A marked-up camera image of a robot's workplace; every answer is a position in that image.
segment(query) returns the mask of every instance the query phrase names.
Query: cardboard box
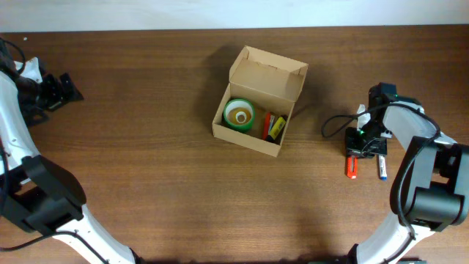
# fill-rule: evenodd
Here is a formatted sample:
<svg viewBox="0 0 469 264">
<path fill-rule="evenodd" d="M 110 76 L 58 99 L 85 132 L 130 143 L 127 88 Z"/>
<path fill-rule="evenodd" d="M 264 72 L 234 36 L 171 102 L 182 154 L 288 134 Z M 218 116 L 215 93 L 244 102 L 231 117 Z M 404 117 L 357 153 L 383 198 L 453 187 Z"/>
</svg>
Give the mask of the cardboard box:
<svg viewBox="0 0 469 264">
<path fill-rule="evenodd" d="M 213 136 L 276 157 L 284 142 L 295 102 L 300 96 L 308 65 L 283 56 L 244 47 L 229 70 L 229 84 L 213 119 Z M 256 114 L 247 133 L 226 126 L 223 111 L 235 98 L 249 100 Z M 269 111 L 288 116 L 275 143 L 262 140 L 265 115 Z"/>
</svg>

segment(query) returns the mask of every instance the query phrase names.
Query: tape roll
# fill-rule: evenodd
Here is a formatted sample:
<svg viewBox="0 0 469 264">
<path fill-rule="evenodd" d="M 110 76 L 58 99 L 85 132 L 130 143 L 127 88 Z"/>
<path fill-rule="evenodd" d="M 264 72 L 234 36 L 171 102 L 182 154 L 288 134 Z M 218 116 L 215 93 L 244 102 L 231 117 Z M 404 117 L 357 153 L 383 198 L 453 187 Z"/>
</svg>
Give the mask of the tape roll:
<svg viewBox="0 0 469 264">
<path fill-rule="evenodd" d="M 254 124 L 256 112 L 252 103 L 244 99 L 234 99 L 225 105 L 223 117 L 228 126 L 236 131 L 248 132 Z"/>
</svg>

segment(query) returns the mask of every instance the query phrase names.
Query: white background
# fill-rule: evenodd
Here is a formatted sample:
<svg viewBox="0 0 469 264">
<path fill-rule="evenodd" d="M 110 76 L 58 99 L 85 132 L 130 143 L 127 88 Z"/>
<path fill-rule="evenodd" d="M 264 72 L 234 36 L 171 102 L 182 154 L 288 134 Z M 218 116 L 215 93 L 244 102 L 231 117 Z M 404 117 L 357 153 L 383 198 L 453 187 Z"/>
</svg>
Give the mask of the white background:
<svg viewBox="0 0 469 264">
<path fill-rule="evenodd" d="M 469 0 L 1 0 L 0 32 L 469 23 Z"/>
</svg>

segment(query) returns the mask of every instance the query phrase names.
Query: wooden table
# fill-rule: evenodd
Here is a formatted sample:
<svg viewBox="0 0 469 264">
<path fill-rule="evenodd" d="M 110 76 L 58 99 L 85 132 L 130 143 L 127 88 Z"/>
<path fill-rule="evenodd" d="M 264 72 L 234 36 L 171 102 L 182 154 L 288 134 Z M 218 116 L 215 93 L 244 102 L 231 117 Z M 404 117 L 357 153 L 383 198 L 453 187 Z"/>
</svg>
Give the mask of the wooden table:
<svg viewBox="0 0 469 264">
<path fill-rule="evenodd" d="M 418 98 L 443 131 L 469 144 L 469 26 L 343 27 L 5 34 L 28 57 L 67 71 L 85 101 L 30 129 L 41 153 L 70 170 L 95 217 L 147 260 L 295 260 L 343 255 L 386 217 L 404 150 L 344 176 L 343 134 L 322 122 L 368 103 L 380 81 Z M 309 63 L 280 156 L 214 139 L 211 121 L 244 45 Z M 26 234 L 2 219 L 1 246 Z M 469 224 L 408 257 L 466 263 Z M 84 263 L 50 239 L 1 263 Z"/>
</svg>

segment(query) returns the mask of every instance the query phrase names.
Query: red object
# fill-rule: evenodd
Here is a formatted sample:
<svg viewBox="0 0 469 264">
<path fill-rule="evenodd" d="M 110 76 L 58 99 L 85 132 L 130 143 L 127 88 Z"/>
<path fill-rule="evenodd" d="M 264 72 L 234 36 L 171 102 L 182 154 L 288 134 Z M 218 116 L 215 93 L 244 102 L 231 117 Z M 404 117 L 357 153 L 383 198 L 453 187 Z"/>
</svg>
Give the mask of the red object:
<svg viewBox="0 0 469 264">
<path fill-rule="evenodd" d="M 270 112 L 265 115 L 264 121 L 264 133 L 262 133 L 262 139 L 266 139 L 269 136 L 269 126 L 270 126 Z"/>
<path fill-rule="evenodd" d="M 358 158 L 356 156 L 347 157 L 347 177 L 355 179 L 357 177 Z"/>
</svg>

